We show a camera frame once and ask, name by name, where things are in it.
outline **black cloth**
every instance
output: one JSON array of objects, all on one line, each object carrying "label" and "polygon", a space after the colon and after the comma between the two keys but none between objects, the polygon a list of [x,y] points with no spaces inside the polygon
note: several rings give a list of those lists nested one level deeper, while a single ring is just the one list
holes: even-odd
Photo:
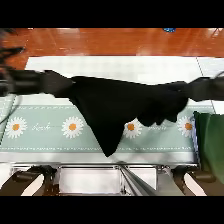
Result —
[{"label": "black cloth", "polygon": [[[53,71],[45,72],[55,78],[59,75]],[[50,93],[69,98],[77,106],[107,157],[116,151],[125,123],[136,117],[144,126],[155,122],[160,125],[165,119],[176,122],[188,98],[224,100],[223,77],[161,85],[82,76],[72,77],[71,81],[73,84],[66,84],[64,89],[60,87],[61,91]]]}]

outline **wire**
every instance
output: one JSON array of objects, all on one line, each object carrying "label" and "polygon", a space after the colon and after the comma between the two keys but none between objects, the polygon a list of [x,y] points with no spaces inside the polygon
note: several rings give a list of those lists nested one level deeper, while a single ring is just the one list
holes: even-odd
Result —
[{"label": "wire", "polygon": [[15,105],[15,107],[11,110],[11,112],[9,112],[1,121],[0,121],[0,125],[5,122],[6,120],[8,120],[8,118],[17,110],[17,108],[20,106],[21,102],[22,102],[22,96],[18,95],[18,103],[17,105]]}]

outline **table surface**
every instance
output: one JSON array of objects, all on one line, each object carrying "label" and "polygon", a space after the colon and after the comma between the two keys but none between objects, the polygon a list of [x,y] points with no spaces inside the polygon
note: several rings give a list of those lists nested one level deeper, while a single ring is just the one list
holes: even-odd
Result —
[{"label": "table surface", "polygon": [[[201,76],[212,77],[224,70],[222,58],[176,56],[49,56],[31,57],[27,70],[54,70],[66,77],[89,76],[144,84],[162,84],[174,81],[190,82]],[[72,105],[68,99],[51,95],[23,96],[22,105]],[[224,113],[223,102],[189,100],[188,105],[212,106],[216,113]],[[170,153],[114,153],[106,158],[103,153],[0,153],[1,162],[18,163],[127,163],[192,164],[192,152]]]}]

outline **yellow flower center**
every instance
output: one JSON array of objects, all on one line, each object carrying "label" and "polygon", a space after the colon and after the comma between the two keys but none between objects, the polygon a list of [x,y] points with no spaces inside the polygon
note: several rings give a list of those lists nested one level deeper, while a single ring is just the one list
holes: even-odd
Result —
[{"label": "yellow flower center", "polygon": [[70,125],[69,125],[69,129],[70,129],[71,131],[74,131],[74,130],[76,129],[76,124],[70,124]]},{"label": "yellow flower center", "polygon": [[12,126],[12,129],[13,129],[13,131],[17,131],[17,130],[19,130],[19,124],[14,124],[14,125]]},{"label": "yellow flower center", "polygon": [[128,124],[128,130],[129,131],[134,131],[134,129],[135,129],[134,124]]},{"label": "yellow flower center", "polygon": [[190,124],[190,123],[186,123],[186,124],[185,124],[185,128],[186,128],[187,130],[191,130],[191,129],[192,129],[192,124]]}]

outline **brown floor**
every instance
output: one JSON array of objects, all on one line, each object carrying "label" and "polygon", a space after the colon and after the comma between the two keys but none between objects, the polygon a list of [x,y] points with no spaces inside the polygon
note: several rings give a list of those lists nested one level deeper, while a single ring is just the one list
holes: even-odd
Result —
[{"label": "brown floor", "polygon": [[24,46],[26,51],[7,63],[24,69],[30,56],[160,55],[224,57],[224,29],[177,28],[17,28],[7,34],[5,47]]}]

